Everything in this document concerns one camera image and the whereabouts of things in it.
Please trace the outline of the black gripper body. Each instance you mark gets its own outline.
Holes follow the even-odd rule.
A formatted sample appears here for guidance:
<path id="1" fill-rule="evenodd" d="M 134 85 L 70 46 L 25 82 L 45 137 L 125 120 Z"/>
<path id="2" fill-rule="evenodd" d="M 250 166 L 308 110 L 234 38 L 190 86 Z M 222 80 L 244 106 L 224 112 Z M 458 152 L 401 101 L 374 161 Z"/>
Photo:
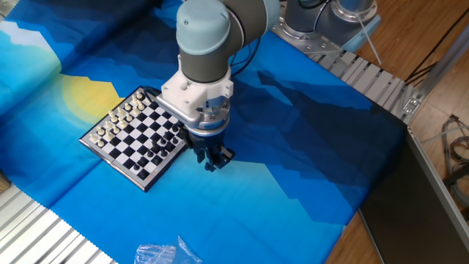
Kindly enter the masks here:
<path id="1" fill-rule="evenodd" d="M 193 150 L 198 149 L 208 149 L 214 151 L 221 151 L 221 147 L 224 146 L 224 136 L 225 131 L 221 131 L 217 134 L 212 134 L 209 136 L 200 136 L 193 133 L 192 131 L 188 132 L 188 142 L 189 146 Z"/>

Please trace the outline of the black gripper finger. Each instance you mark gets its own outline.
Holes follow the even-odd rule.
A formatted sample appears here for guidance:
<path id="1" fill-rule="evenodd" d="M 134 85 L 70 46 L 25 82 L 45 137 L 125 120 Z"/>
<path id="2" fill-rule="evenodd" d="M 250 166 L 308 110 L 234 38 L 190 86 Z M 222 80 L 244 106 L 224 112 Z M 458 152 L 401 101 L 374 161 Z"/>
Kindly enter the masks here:
<path id="1" fill-rule="evenodd" d="M 223 144 L 217 144 L 210 150 L 210 171 L 222 169 L 235 156 L 235 152 L 229 148 L 225 148 Z"/>
<path id="2" fill-rule="evenodd" d="M 201 164 L 206 158 L 209 158 L 207 154 L 206 147 L 194 147 L 193 148 L 194 154 L 196 155 L 196 160 L 198 164 Z M 205 162 L 204 169 L 210 169 L 210 159 L 209 161 Z"/>

